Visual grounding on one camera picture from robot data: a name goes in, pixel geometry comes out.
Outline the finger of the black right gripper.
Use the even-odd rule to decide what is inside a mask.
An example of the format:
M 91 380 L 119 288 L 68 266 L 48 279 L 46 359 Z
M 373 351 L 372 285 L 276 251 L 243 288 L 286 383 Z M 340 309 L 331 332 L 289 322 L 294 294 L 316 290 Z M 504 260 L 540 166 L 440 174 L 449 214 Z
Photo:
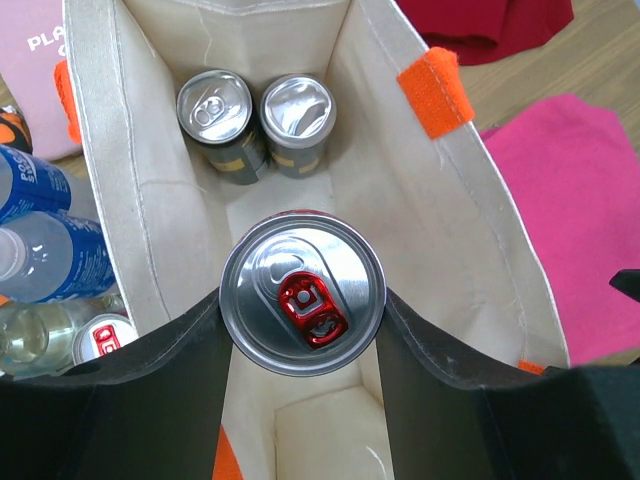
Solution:
M 639 269 L 622 269 L 609 280 L 609 284 L 629 298 L 640 301 Z

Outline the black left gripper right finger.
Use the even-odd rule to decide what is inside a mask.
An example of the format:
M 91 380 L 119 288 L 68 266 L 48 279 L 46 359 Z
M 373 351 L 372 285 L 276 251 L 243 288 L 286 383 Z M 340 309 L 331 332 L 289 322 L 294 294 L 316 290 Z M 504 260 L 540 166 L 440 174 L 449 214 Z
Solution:
M 399 479 L 635 479 L 639 370 L 497 361 L 389 293 L 376 348 Z

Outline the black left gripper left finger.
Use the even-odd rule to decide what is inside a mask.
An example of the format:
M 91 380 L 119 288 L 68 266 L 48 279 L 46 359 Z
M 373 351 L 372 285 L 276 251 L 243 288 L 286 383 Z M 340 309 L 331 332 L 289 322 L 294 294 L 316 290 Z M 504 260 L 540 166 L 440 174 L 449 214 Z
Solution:
M 2 478 L 211 478 L 231 347 L 213 291 L 62 376 L 2 381 Z

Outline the red bull can front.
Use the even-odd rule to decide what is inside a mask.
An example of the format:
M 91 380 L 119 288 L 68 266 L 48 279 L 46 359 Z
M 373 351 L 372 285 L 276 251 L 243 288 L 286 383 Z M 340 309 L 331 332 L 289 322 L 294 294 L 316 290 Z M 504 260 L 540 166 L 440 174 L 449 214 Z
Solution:
M 72 361 L 77 366 L 128 345 L 139 338 L 135 325 L 116 313 L 97 315 L 84 325 L 72 342 Z

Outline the red bull can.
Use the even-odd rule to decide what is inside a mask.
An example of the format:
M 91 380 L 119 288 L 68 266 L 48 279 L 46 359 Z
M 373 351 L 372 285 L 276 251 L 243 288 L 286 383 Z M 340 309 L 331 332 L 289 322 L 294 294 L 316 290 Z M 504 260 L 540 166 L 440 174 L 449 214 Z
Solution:
M 254 225 L 222 270 L 219 306 L 235 346 L 290 377 L 332 373 L 375 338 L 387 299 L 367 240 L 334 215 L 289 210 Z
M 135 325 L 116 313 L 97 315 L 84 325 L 72 342 L 72 361 L 77 366 L 128 345 L 139 338 Z

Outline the green glass bottle front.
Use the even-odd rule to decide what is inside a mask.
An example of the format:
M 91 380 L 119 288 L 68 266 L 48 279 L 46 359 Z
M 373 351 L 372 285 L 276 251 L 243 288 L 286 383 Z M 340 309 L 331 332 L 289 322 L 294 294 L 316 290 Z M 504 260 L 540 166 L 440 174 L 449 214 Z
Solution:
M 121 296 L 2 306 L 1 372 L 27 378 L 67 369 L 75 335 L 101 314 L 126 316 Z

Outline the beige canvas tote bag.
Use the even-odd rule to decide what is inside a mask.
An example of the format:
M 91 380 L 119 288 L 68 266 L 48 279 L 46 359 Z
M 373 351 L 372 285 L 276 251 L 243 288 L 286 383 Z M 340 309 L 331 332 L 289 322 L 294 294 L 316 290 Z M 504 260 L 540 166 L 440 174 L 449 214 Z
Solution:
M 84 155 L 128 313 L 143 340 L 220 282 L 233 245 L 282 211 L 353 226 L 380 258 L 389 312 L 374 343 L 327 375 L 292 378 L 229 340 L 181 375 L 247 479 L 509 477 L 486 401 L 521 359 L 565 367 L 549 282 L 470 121 L 432 139 L 416 87 L 428 47 L 391 1 L 67 1 L 66 47 Z M 179 87 L 211 68 L 259 95 L 289 73 L 337 106 L 310 178 L 232 186 L 182 133 Z

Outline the Pocari Sweat bottle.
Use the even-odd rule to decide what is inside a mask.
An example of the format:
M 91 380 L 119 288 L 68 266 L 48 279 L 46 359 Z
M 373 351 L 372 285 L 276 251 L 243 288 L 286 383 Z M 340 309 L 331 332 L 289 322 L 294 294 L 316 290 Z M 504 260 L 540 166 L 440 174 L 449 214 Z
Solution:
M 1 294 L 9 300 L 51 303 L 115 290 L 98 222 L 31 212 L 1 226 Z
M 88 179 L 2 145 L 1 222 L 36 211 L 98 220 Z

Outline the dark can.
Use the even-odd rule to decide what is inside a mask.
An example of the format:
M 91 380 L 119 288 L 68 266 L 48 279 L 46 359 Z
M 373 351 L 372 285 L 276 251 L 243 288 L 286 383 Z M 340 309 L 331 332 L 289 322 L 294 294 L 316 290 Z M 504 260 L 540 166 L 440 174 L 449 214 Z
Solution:
M 183 131 L 227 181 L 251 185 L 267 172 L 254 100 L 238 74 L 214 69 L 192 77 L 178 93 L 176 113 Z

